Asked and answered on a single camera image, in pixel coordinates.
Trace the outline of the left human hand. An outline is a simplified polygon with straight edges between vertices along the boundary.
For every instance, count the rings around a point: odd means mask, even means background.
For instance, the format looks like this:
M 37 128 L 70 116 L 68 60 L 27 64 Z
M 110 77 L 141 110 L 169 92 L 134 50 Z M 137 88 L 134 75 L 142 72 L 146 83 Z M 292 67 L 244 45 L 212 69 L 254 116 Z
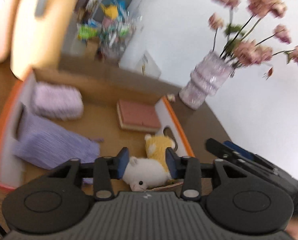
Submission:
M 293 216 L 287 224 L 285 231 L 295 240 L 298 240 L 298 216 Z

